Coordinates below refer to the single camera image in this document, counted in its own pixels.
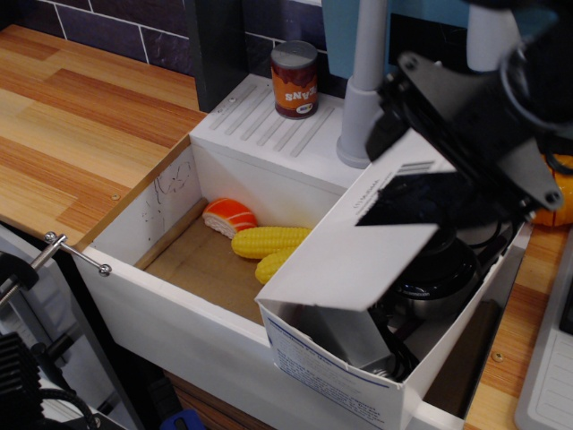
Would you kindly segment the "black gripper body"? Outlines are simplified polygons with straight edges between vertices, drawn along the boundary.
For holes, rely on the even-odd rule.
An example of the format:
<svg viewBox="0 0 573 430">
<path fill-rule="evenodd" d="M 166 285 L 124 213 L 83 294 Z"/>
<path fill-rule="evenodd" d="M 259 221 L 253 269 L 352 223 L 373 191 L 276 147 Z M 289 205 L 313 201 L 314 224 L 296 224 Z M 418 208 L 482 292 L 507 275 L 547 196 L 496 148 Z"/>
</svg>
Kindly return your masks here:
<svg viewBox="0 0 573 430">
<path fill-rule="evenodd" d="M 560 149 L 572 126 L 569 26 L 524 40 L 485 73 L 405 52 L 382 85 L 381 107 L 402 110 L 409 131 L 469 184 L 470 224 L 568 211 L 572 168 Z"/>
</svg>

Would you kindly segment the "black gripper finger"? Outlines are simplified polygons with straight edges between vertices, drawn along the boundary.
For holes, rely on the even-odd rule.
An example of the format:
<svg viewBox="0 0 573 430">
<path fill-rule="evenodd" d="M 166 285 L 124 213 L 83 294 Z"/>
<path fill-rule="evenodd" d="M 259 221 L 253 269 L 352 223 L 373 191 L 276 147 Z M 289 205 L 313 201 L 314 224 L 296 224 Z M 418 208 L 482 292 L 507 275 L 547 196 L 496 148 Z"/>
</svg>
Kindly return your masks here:
<svg viewBox="0 0 573 430">
<path fill-rule="evenodd" d="M 453 172 L 396 176 L 379 190 L 375 203 L 357 224 L 468 228 L 470 186 Z"/>
<path fill-rule="evenodd" d="M 375 161 L 398 142 L 411 128 L 405 113 L 395 107 L 384 107 L 375 120 L 365 144 L 369 161 Z"/>
</svg>

